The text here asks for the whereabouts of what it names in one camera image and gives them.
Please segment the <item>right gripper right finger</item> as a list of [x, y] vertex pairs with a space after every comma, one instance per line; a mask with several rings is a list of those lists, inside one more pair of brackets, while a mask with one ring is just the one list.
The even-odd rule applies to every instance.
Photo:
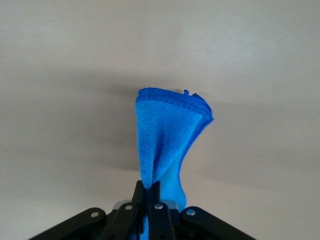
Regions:
[[174, 240], [170, 209], [161, 201], [161, 182], [157, 181], [148, 191], [148, 239]]

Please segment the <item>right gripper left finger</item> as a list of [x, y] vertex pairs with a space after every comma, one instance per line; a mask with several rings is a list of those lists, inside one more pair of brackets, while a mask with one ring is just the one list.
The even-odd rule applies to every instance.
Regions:
[[144, 232], [145, 187], [137, 181], [130, 202], [113, 210], [112, 220], [106, 223], [101, 240], [139, 240]]

